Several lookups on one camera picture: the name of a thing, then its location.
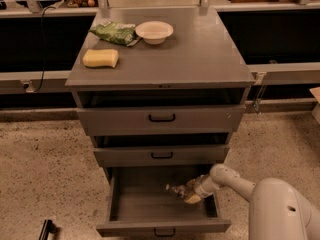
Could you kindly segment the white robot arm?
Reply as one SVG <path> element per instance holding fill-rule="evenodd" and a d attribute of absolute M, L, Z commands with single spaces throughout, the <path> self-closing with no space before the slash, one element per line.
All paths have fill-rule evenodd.
<path fill-rule="evenodd" d="M 289 183 L 265 178 L 253 183 L 224 164 L 187 183 L 184 200 L 194 204 L 221 187 L 249 203 L 249 240 L 320 240 L 320 211 Z"/>

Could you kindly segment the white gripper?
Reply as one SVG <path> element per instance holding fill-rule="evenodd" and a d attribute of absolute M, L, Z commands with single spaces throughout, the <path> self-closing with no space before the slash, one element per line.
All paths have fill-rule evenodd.
<path fill-rule="evenodd" d="M 196 204 L 202 200 L 202 198 L 207 198 L 214 192 L 214 184 L 211 177 L 206 175 L 200 175 L 195 179 L 191 179 L 186 183 L 186 187 L 190 190 L 194 189 L 196 194 L 192 194 L 184 199 L 187 204 Z"/>

